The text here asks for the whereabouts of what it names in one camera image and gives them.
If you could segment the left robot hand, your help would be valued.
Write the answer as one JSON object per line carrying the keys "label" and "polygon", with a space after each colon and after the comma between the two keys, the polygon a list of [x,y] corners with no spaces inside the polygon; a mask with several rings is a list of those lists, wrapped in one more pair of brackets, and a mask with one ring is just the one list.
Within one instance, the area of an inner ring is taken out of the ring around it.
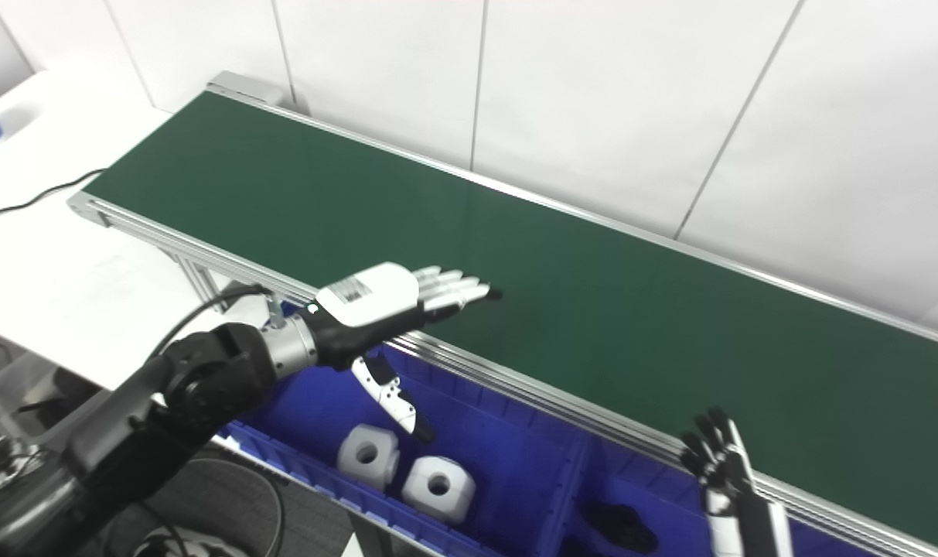
{"label": "left robot hand", "polygon": [[349,371],[402,430],[431,443],[433,426],[379,348],[447,320],[469,304],[501,297],[498,288],[461,269],[433,265],[410,271],[380,263],[324,286],[299,315],[316,342],[316,364]]}

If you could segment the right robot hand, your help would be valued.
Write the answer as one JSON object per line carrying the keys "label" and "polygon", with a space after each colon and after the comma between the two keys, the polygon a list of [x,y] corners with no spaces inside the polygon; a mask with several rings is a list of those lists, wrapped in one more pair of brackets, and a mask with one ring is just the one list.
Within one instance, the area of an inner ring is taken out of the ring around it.
{"label": "right robot hand", "polygon": [[786,508],[756,490],[750,455],[722,408],[694,417],[681,434],[681,465],[695,476],[714,556],[793,556]]}

